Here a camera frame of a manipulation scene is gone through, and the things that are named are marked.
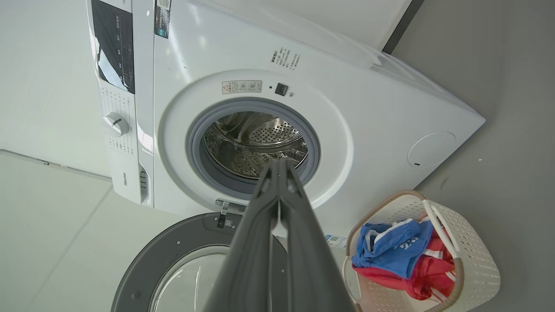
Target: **white washing machine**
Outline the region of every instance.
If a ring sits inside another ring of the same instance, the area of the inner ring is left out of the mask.
[[[402,61],[259,2],[87,2],[114,189],[153,209],[234,229],[220,216],[287,158],[323,231],[347,236],[485,121]]]

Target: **blue clothing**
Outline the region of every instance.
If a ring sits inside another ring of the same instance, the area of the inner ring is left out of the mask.
[[[393,227],[367,223],[360,230],[352,263],[357,268],[379,268],[409,279],[432,231],[429,219],[420,223],[408,219]]]

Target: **qr code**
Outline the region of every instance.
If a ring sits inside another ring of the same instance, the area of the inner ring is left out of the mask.
[[[170,10],[171,0],[157,0],[156,3],[160,8],[164,8],[168,11]]]

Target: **perforated metal drum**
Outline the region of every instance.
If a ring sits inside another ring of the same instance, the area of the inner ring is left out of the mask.
[[[258,112],[224,116],[204,133],[208,152],[227,171],[258,179],[270,159],[291,159],[298,167],[308,149],[302,135],[287,121]]]

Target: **black sticker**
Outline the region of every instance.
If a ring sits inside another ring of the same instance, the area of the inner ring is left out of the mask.
[[[97,65],[102,80],[135,94],[133,16],[100,0],[91,1]]]
[[[167,38],[170,27],[171,0],[156,0],[154,6],[154,33]]]

